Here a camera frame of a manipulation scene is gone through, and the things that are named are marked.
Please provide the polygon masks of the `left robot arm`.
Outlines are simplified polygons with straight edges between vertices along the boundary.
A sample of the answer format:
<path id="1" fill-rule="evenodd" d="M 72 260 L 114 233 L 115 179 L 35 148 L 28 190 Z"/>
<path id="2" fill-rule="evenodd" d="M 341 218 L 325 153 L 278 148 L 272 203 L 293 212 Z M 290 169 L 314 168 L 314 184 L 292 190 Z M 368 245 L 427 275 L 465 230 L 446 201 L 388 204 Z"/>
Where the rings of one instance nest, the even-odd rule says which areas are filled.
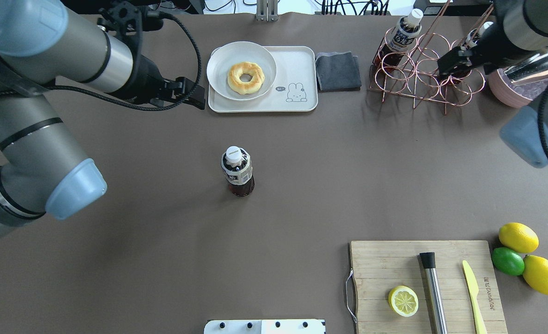
<path id="1" fill-rule="evenodd" d="M 46 213 L 65 219 L 107 184 L 45 98 L 70 90 L 142 111 L 205 108 L 201 54 L 181 21 L 151 0 L 0 0 L 0 238 Z M 164 78 L 142 34 L 176 22 L 197 78 Z"/>

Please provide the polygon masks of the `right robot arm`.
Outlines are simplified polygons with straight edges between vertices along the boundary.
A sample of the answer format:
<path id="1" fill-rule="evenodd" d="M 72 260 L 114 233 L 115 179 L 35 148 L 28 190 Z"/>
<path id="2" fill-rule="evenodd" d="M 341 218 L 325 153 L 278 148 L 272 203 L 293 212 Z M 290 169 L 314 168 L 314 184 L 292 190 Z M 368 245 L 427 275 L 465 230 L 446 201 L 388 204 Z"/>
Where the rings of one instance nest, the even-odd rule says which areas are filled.
<path id="1" fill-rule="evenodd" d="M 440 80 L 482 67 L 494 93 L 545 82 L 502 126 L 501 140 L 535 168 L 548 166 L 548 0 L 495 0 L 495 21 L 437 61 Z"/>

